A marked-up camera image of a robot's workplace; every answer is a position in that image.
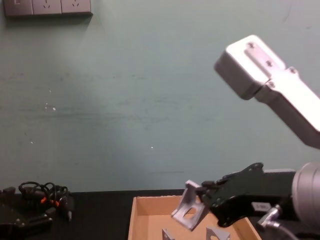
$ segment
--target metal clamp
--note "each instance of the metal clamp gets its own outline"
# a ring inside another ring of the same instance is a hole
[[[215,227],[207,227],[206,228],[206,240],[211,240],[211,237],[217,237],[218,240],[230,240],[230,233],[227,231],[223,231],[219,228]]]
[[[183,192],[179,206],[171,213],[171,216],[177,220],[180,224],[188,228],[190,231],[201,222],[201,220],[207,215],[208,209],[202,202],[197,202],[196,189],[200,185],[188,180],[185,182],[185,190]],[[185,215],[190,209],[195,210],[195,214],[190,218],[185,218]]]
[[[169,233],[166,228],[162,229],[162,240],[175,240]]]

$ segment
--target gray cylindrical motor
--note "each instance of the gray cylindrical motor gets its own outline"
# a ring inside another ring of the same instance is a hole
[[[292,201],[300,221],[320,230],[320,162],[309,162],[295,173]]]

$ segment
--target black table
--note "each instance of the black table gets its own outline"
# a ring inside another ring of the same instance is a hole
[[[182,193],[183,189],[73,193],[76,209],[72,221],[68,222],[57,215],[53,218],[49,232],[30,237],[28,240],[127,240],[134,197]],[[23,213],[23,202],[20,197],[16,200],[16,209]],[[259,218],[249,219],[255,225]],[[308,231],[299,222],[281,221],[281,224],[294,233]],[[258,233],[263,240],[289,239],[274,231]]]

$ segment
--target open cardboard box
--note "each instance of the open cardboard box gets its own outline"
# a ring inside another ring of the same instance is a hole
[[[175,240],[206,240],[206,227],[219,228],[218,220],[212,213],[208,213],[193,231],[175,221],[171,213],[180,199],[181,196],[135,197],[128,240],[162,240],[162,229],[167,229]],[[221,229],[230,233],[230,240],[261,240],[247,218]]]

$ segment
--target electrical outlet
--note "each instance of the electrical outlet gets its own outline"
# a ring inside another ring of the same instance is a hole
[[[33,15],[32,0],[3,0],[7,17]]]
[[[62,14],[92,14],[90,0],[61,0]]]
[[[34,15],[62,14],[60,0],[32,0]]]

